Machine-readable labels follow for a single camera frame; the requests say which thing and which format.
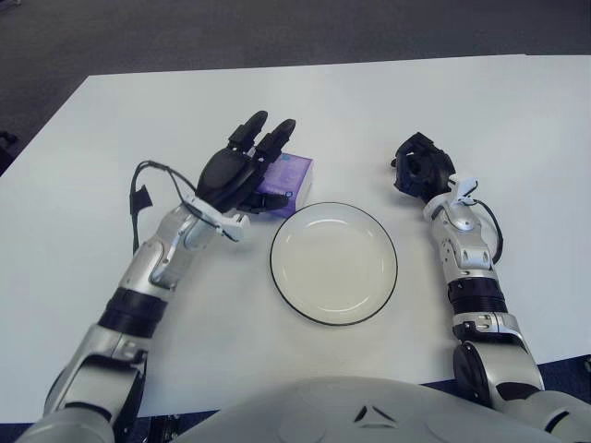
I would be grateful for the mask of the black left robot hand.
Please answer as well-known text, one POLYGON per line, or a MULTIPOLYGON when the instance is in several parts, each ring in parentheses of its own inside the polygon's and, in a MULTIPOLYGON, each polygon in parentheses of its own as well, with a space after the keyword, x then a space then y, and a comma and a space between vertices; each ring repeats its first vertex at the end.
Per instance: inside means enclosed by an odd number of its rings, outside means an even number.
POLYGON ((196 196, 221 213, 240 210, 258 214, 280 210, 288 204, 288 197, 261 192, 259 185, 289 141, 296 121, 284 120, 256 142, 267 117, 267 112, 258 111, 238 126, 227 146, 211 157, 199 177, 196 196))

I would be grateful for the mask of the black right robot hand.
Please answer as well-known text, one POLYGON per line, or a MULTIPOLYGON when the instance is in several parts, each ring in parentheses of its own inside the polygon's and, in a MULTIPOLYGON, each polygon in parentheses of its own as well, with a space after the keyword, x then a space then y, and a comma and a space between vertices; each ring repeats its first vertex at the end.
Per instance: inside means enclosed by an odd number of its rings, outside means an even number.
POLYGON ((450 191, 448 179, 455 174, 450 156, 424 134, 416 132, 396 151, 391 167, 394 186, 402 193, 429 203, 450 191))

